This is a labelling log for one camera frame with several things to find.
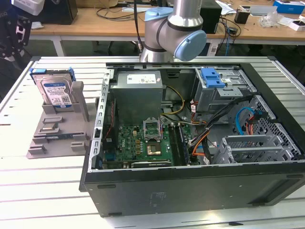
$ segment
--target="slotted table surface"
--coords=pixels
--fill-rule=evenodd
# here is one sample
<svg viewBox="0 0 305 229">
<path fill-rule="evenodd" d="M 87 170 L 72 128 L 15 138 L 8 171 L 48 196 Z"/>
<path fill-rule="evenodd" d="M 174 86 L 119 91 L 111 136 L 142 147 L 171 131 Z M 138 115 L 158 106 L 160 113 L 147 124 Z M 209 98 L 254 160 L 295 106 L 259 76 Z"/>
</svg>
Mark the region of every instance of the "slotted table surface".
<svg viewBox="0 0 305 229">
<path fill-rule="evenodd" d="M 42 57 L 29 63 L 0 104 L 0 228 L 227 228 L 232 221 L 243 223 L 239 229 L 305 225 L 304 187 L 272 207 L 103 219 L 89 194 L 78 190 L 84 156 L 32 160 L 25 157 L 42 113 L 42 97 L 29 75 L 31 67 L 72 67 L 76 79 L 85 84 L 84 96 L 89 103 L 100 95 L 106 62 L 137 61 L 136 57 Z M 305 128 L 304 88 L 279 62 L 266 57 L 201 57 L 194 61 L 251 63 Z"/>
</svg>

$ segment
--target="blue box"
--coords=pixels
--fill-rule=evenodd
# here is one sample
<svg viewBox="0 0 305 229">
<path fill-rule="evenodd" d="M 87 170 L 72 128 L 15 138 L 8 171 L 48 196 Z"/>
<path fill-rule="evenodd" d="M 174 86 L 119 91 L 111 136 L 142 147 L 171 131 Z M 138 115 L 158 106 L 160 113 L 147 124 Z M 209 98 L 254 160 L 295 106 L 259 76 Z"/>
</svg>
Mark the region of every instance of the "blue box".
<svg viewBox="0 0 305 229">
<path fill-rule="evenodd" d="M 275 1 L 273 3 L 274 6 L 277 6 L 278 13 L 293 13 L 293 14 L 301 14 L 305 8 L 305 5 L 298 1 L 291 1 L 289 3 L 285 3 L 282 1 Z"/>
</svg>

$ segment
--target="gray plastic stand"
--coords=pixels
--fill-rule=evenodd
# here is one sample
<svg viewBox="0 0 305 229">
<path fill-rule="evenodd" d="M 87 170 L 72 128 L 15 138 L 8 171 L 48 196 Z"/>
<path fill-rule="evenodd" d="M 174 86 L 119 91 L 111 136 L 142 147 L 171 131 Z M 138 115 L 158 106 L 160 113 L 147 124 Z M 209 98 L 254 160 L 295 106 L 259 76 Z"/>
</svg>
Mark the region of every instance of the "gray plastic stand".
<svg viewBox="0 0 305 229">
<path fill-rule="evenodd" d="M 72 94 L 78 101 L 69 111 L 56 111 L 53 105 L 42 105 L 43 113 L 35 131 L 27 158 L 85 155 L 94 131 L 96 104 L 86 104 L 83 82 L 72 83 Z"/>
</svg>

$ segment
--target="red cable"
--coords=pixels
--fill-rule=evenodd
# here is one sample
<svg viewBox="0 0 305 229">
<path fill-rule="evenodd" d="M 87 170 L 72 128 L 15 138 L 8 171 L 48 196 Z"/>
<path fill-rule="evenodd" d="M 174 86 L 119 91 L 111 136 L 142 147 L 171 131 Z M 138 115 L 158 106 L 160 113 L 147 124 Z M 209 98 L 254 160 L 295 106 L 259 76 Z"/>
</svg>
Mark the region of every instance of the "red cable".
<svg viewBox="0 0 305 229">
<path fill-rule="evenodd" d="M 113 107 L 114 107 L 114 104 L 113 104 L 113 102 L 112 102 L 112 106 L 111 106 L 111 125 L 110 125 L 110 127 L 109 127 L 109 130 L 108 130 L 108 132 L 107 132 L 107 134 L 106 134 L 104 140 L 107 138 L 108 134 L 109 134 L 110 131 L 111 131 L 112 125 L 113 125 Z"/>
</svg>

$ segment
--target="robotic arm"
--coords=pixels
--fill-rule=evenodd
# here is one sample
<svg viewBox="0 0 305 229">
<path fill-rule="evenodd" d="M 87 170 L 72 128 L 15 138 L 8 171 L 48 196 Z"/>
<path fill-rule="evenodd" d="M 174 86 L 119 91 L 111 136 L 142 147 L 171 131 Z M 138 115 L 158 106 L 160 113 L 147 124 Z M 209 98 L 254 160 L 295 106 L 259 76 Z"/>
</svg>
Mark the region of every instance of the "robotic arm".
<svg viewBox="0 0 305 229">
<path fill-rule="evenodd" d="M 206 44 L 200 16 L 202 0 L 175 0 L 174 7 L 149 9 L 145 14 L 145 48 L 141 62 L 190 61 Z"/>
<path fill-rule="evenodd" d="M 11 0 L 0 1 L 0 58 L 22 67 L 23 47 L 28 45 L 32 22 L 17 15 Z"/>
</svg>

